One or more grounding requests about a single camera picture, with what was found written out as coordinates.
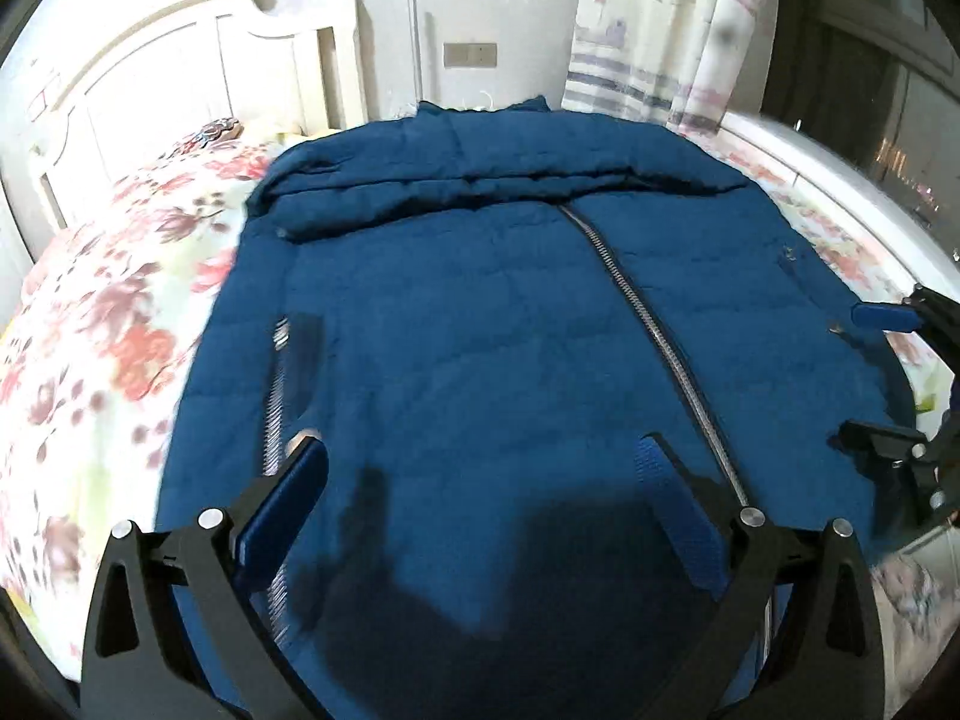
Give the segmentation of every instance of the wall socket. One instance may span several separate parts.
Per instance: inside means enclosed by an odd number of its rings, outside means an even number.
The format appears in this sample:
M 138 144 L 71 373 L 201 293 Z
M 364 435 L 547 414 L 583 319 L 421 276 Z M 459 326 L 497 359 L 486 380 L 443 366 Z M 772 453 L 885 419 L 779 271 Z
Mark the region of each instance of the wall socket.
M 444 43 L 445 68 L 495 68 L 496 43 Z

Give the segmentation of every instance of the screw head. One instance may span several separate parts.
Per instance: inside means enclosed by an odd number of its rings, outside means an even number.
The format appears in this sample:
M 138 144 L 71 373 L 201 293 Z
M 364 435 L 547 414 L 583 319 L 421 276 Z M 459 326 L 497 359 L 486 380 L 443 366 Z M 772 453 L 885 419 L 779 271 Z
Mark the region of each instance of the screw head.
M 126 538 L 133 531 L 133 522 L 128 519 L 121 519 L 116 525 L 110 528 L 110 535 L 114 538 Z
M 203 512 L 200 512 L 200 516 L 197 517 L 197 524 L 205 531 L 216 528 L 223 521 L 224 513 L 219 509 L 204 509 Z
M 851 525 L 848 519 L 843 519 L 843 517 L 837 517 L 833 521 L 833 532 L 840 536 L 840 538 L 850 538 L 853 535 L 853 525 Z
M 748 528 L 760 528 L 760 526 L 766 521 L 766 514 L 764 514 L 760 509 L 755 509 L 752 506 L 748 506 L 746 509 L 740 510 L 740 522 L 742 522 Z

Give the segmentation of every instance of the jacket zipper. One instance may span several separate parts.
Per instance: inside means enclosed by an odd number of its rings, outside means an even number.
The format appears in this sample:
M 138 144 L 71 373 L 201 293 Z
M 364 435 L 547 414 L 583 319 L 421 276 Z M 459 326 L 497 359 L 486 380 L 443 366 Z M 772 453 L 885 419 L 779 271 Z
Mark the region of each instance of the jacket zipper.
M 280 470 L 283 459 L 283 351 L 290 338 L 290 322 L 284 317 L 277 322 L 274 328 L 274 376 L 270 384 L 270 394 L 267 395 L 267 415 L 264 425 L 263 446 L 263 475 L 272 476 Z M 270 633 L 282 645 L 286 637 L 285 623 L 287 608 L 287 576 L 286 563 L 280 565 L 277 576 L 267 589 L 267 614 L 270 622 Z
M 680 388 L 683 399 L 685 399 L 688 404 L 690 412 L 693 413 L 697 427 L 700 428 L 700 432 L 707 442 L 707 446 L 712 452 L 714 459 L 716 459 L 718 466 L 720 466 L 720 470 L 730 484 L 733 494 L 736 495 L 739 506 L 741 508 L 749 506 L 746 490 L 740 481 L 740 477 L 737 475 L 736 468 L 733 466 L 733 461 L 730 458 L 730 452 L 727 451 L 727 447 L 723 443 L 720 431 L 713 421 L 713 416 L 710 414 L 707 404 L 704 402 L 703 396 L 700 394 L 700 390 L 694 382 L 693 375 L 686 369 L 680 354 L 671 346 L 661 322 L 650 306 L 643 301 L 640 292 L 623 274 L 623 271 L 621 271 L 616 261 L 616 257 L 613 256 L 613 252 L 611 252 L 604 243 L 593 225 L 583 218 L 582 215 L 568 208 L 568 206 L 562 205 L 560 206 L 560 210 L 584 234 L 584 237 L 587 238 L 590 245 L 593 246 L 594 251 L 596 251 L 600 257 L 600 261 L 613 279 L 613 283 L 616 284 L 617 288 L 623 293 L 624 298 L 627 298 L 627 303 L 630 303 L 631 308 L 634 309 L 634 313 L 637 314 L 637 317 L 647 331 L 647 335 L 654 341 L 656 348 L 659 349 L 661 356 L 664 357 L 666 364 L 669 366 L 674 381 L 676 381 L 677 386 Z M 768 599 L 763 613 L 760 649 L 757 652 L 757 673 L 760 673 L 762 665 L 770 654 L 772 637 L 773 602 Z

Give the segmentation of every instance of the blue down jacket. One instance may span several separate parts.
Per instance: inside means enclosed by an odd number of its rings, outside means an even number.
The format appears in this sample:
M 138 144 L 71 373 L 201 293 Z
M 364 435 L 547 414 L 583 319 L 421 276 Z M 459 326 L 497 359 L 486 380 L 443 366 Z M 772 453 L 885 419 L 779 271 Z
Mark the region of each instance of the blue down jacket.
M 319 428 L 331 461 L 283 650 L 338 719 L 626 717 L 712 614 L 637 496 L 637 440 L 722 477 L 563 204 L 669 329 L 757 506 L 880 546 L 874 488 L 830 440 L 909 421 L 909 386 L 755 183 L 600 115 L 431 110 L 304 143 L 248 204 L 157 528 L 260 473 L 282 365 L 285 439 Z

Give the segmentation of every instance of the bed frame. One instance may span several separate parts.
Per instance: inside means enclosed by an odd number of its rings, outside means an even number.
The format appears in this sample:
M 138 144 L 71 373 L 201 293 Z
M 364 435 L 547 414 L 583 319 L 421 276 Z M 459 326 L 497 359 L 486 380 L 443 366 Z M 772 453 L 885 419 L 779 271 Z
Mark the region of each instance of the bed frame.
M 30 149 L 55 231 L 91 218 L 117 180 L 213 119 L 270 119 L 308 136 L 367 121 L 356 0 L 323 0 L 296 17 L 270 16 L 256 1 L 176 2 L 66 82 Z M 323 62 L 322 30 L 333 37 Z

